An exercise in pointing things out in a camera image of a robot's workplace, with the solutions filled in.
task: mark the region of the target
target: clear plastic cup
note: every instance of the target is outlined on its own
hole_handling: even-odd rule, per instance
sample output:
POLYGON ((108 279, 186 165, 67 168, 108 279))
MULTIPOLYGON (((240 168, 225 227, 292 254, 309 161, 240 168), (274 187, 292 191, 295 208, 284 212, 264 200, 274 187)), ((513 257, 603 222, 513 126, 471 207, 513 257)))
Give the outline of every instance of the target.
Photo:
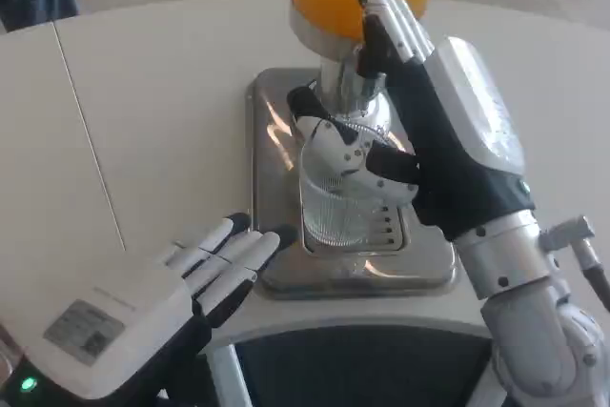
MULTIPOLYGON (((371 132, 371 139, 382 138, 364 129, 371 132)), ((303 224, 314 239, 332 247, 367 240, 372 219, 383 206, 382 199, 335 173, 312 148, 311 139, 301 150, 299 183, 303 224)))

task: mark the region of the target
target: robotic arm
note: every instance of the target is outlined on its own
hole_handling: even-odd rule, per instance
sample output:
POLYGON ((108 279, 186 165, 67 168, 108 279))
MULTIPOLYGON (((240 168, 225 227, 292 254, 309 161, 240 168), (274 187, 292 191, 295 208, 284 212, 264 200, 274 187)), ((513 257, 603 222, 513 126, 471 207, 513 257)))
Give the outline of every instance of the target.
POLYGON ((109 258, 105 272, 74 273, 83 281, 45 297, 41 310, 3 314, 0 306, 24 352, 0 405, 155 406, 296 239, 291 227, 244 233, 249 226, 234 214, 207 235, 174 242, 157 262, 109 258))
POLYGON ((475 48, 436 47, 405 0, 359 0, 362 76, 386 74, 388 93, 418 164, 419 220, 454 242, 496 344, 498 378, 524 407, 604 406, 603 331, 570 302, 551 252, 572 245, 604 304, 608 282, 584 218, 542 233, 523 180, 519 139, 475 48))

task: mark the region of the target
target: green led light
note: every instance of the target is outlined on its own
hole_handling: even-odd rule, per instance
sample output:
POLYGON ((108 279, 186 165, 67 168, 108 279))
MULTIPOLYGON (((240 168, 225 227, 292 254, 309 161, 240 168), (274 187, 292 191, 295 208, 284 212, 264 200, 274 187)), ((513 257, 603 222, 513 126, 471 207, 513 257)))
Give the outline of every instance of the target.
POLYGON ((36 387, 36 385, 38 384, 38 381, 29 376, 28 378, 26 378, 25 380, 23 380, 21 382, 21 392, 22 393, 31 393, 31 391, 33 391, 33 389, 36 387))

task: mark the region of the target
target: white plastic casing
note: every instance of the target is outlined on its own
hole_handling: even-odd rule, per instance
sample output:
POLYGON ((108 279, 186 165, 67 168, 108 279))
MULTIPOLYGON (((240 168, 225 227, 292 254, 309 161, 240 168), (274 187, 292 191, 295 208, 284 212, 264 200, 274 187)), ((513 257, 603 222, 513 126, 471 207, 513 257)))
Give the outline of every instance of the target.
POLYGON ((103 264, 105 274, 100 266, 73 272, 73 281, 52 288, 28 282, 24 270, 13 279, 14 295, 0 298, 0 320, 30 362, 84 399, 112 394, 193 317, 191 293, 178 273, 137 256, 109 255, 103 264), (20 288, 27 291, 20 295, 20 288), (77 300, 124 325, 92 365, 45 338, 77 300))
POLYGON ((523 149, 477 50, 447 37, 424 67, 464 150, 485 167, 522 175, 523 149))

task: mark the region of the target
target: silver metal joint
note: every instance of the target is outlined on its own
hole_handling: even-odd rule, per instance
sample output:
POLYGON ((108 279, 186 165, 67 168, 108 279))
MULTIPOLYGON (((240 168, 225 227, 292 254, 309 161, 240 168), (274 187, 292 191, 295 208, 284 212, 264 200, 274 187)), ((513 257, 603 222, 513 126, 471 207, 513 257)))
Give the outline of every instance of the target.
POLYGON ((523 211, 475 228, 456 240, 457 253, 479 299, 550 274, 539 234, 532 213, 523 211))
POLYGON ((593 226, 586 216, 569 219, 540 234, 540 247, 547 253, 556 252, 568 246, 572 250, 583 271, 601 264, 589 242, 595 236, 593 226))
POLYGON ((336 119, 366 126, 385 135, 392 126, 391 102, 385 91, 385 75, 364 78, 357 71, 360 48, 341 61, 322 58, 313 85, 318 99, 336 119))

